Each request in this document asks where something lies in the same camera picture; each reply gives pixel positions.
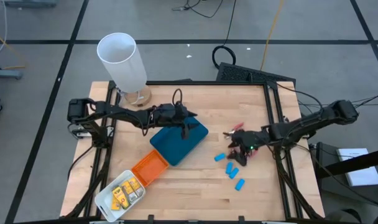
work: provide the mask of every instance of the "white container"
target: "white container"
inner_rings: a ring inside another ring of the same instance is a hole
[[[113,33],[103,37],[96,53],[121,91],[134,93],[145,87],[145,67],[130,35]]]
[[[138,197],[127,209],[120,208],[120,210],[111,210],[113,193],[112,191],[120,186],[125,180],[129,180],[131,177],[135,177],[138,183],[144,189],[144,193]],[[114,181],[107,185],[99,194],[95,197],[95,204],[101,210],[103,216],[108,222],[114,222],[121,216],[123,216],[128,210],[130,210],[138,201],[140,201],[146,193],[145,187],[139,181],[139,179],[131,172],[131,170],[125,170]]]

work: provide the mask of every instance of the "orange container lid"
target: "orange container lid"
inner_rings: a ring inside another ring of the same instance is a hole
[[[139,179],[144,187],[148,186],[155,180],[166,168],[168,162],[162,155],[153,149],[141,161],[139,161],[132,169],[132,173]]]

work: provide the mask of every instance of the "small blue block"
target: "small blue block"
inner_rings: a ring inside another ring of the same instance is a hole
[[[244,179],[240,179],[239,182],[236,184],[235,189],[237,191],[240,191],[241,187],[243,187],[243,185],[244,185]]]
[[[218,156],[214,157],[214,160],[215,162],[218,162],[220,161],[221,159],[224,159],[226,156],[225,156],[225,153],[221,153],[219,154]]]
[[[239,169],[237,167],[235,167],[232,172],[229,174],[229,178],[230,179],[233,179],[234,176],[236,176],[236,174],[239,172]]]
[[[230,174],[232,172],[232,168],[233,168],[233,162],[229,162],[227,165],[226,165],[226,171],[225,173],[226,174]]]

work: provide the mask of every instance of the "white cylinder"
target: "white cylinder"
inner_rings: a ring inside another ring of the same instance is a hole
[[[134,93],[145,87],[145,67],[130,35],[113,33],[103,37],[96,53],[121,91]]]

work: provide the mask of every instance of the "black floor stripe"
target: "black floor stripe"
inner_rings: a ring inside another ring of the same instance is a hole
[[[62,64],[58,71],[58,75],[55,79],[55,83],[53,84],[53,88],[52,88],[47,106],[45,107],[45,112],[44,112],[44,115],[42,116],[39,130],[37,131],[37,134],[35,136],[34,143],[29,154],[29,158],[27,159],[21,180],[19,181],[19,185],[15,192],[14,199],[12,200],[11,207],[9,208],[6,221],[5,221],[5,223],[7,224],[14,222],[19,205],[21,204],[27,182],[29,181],[30,173],[32,172],[35,158],[37,157],[37,153],[39,152],[39,149],[40,149],[40,145],[41,145],[42,138],[44,136],[45,128],[47,127],[48,121],[50,119],[52,108],[55,103],[55,99],[57,97],[58,90],[62,82],[62,78],[65,73],[66,66],[68,64],[68,61],[71,55],[71,50],[73,49],[73,46],[74,46],[74,41],[77,38],[78,30],[80,29],[81,22],[83,21],[83,17],[84,17],[84,13],[88,5],[88,1],[89,0],[84,0],[83,5],[81,6],[80,13],[78,15],[75,27],[70,37],[68,47],[65,52],[65,56],[63,57]]]
[[[359,19],[359,22],[362,25],[363,31],[366,34],[367,39],[371,42],[371,48],[373,49],[374,55],[376,56],[376,59],[378,61],[378,42],[374,41],[373,35],[371,34],[369,27],[367,26],[366,20],[364,19],[362,12],[359,9],[359,6],[357,5],[357,2],[355,0],[351,0],[351,4],[353,9],[355,10],[357,18]]]
[[[98,44],[100,40],[75,40],[74,44]],[[137,44],[223,44],[220,39],[136,40]],[[69,44],[70,40],[8,40],[8,44]],[[266,40],[228,40],[227,44],[265,44]],[[364,45],[378,40],[270,40],[269,44],[297,45]]]
[[[7,44],[69,44],[70,40],[7,40]]]

